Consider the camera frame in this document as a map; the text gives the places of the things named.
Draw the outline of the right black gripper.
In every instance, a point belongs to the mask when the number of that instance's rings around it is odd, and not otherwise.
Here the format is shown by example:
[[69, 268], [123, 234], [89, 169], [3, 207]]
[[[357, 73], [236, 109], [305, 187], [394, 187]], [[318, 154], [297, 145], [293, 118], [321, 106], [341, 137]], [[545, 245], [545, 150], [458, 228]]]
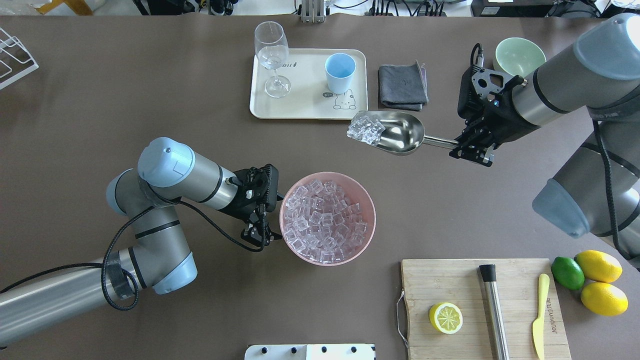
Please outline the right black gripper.
[[476, 43], [470, 66], [461, 78], [457, 105], [465, 128], [455, 138], [449, 155], [490, 167], [494, 150], [534, 132], [539, 125], [526, 121], [515, 109], [513, 91], [526, 87], [527, 80], [520, 75], [486, 69], [483, 63], [483, 46]]

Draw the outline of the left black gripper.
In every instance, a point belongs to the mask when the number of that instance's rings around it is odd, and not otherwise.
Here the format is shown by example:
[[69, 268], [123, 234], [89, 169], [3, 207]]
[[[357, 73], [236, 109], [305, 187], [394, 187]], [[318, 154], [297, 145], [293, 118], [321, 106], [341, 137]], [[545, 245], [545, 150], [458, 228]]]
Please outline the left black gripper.
[[257, 247], [250, 251], [262, 251], [273, 241], [283, 240], [282, 234], [273, 231], [266, 219], [266, 214], [274, 212], [281, 200], [278, 180], [279, 171], [272, 164], [238, 170], [224, 180], [224, 184], [235, 187], [236, 192], [221, 212], [247, 224], [241, 239]]

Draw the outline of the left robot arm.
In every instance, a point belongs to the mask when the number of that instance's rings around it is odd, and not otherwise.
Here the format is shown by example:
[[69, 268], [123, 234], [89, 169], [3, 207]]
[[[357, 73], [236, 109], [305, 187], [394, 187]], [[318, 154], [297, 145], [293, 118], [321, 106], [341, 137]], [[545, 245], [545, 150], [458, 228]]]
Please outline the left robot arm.
[[109, 183], [106, 200], [126, 216], [105, 255], [28, 276], [1, 291], [1, 348], [60, 322], [108, 305], [133, 309], [142, 289], [168, 294], [198, 274], [176, 206], [210, 207], [242, 221], [240, 240], [261, 252], [282, 238], [267, 219], [283, 199], [272, 164], [230, 171], [190, 146], [158, 137], [142, 151], [137, 167]]

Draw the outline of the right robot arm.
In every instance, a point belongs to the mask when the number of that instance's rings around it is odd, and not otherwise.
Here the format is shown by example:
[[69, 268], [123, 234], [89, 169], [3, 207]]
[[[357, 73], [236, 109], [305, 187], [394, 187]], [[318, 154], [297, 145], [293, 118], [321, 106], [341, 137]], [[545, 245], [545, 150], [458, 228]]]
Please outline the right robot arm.
[[639, 267], [640, 18], [620, 13], [580, 35], [526, 77], [490, 92], [486, 70], [462, 76], [458, 114], [466, 127], [450, 156], [489, 167], [493, 151], [586, 107], [593, 132], [532, 201], [549, 223], [577, 239], [593, 234]]

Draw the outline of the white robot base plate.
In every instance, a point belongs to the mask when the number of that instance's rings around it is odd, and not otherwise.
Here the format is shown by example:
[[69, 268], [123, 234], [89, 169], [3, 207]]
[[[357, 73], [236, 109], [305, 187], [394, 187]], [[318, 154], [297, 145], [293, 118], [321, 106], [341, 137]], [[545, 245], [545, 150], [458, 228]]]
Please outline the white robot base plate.
[[254, 344], [245, 360], [375, 360], [377, 349], [367, 343]]

